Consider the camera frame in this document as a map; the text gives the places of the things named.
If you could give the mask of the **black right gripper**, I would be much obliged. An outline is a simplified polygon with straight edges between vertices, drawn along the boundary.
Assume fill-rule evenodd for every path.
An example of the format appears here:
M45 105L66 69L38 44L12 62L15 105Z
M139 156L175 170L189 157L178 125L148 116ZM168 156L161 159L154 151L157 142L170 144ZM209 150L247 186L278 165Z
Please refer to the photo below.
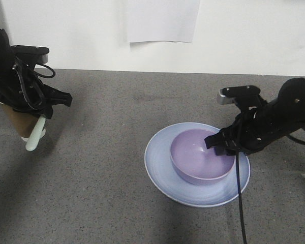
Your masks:
M247 155L263 150L270 143L302 128L302 106L299 102L274 100L263 107L241 112L232 125L207 136L206 148L217 156Z

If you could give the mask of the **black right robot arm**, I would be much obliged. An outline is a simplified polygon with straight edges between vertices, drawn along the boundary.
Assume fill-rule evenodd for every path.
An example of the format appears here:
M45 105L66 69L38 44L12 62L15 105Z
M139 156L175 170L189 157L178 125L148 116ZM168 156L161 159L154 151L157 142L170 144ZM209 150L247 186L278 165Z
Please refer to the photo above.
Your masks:
M232 125L204 140L218 156L257 153L272 142L305 129L305 78L286 81L271 102L264 100L260 89L253 85L220 89L217 101L240 109Z

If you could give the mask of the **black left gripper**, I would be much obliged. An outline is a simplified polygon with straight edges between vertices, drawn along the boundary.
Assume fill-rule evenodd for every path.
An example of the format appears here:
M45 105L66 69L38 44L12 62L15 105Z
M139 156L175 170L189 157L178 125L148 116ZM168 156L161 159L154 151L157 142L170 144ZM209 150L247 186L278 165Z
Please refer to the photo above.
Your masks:
M0 29L0 102L19 112L42 115L51 119L53 105L72 104L70 93L42 83L19 59L10 46L4 29Z

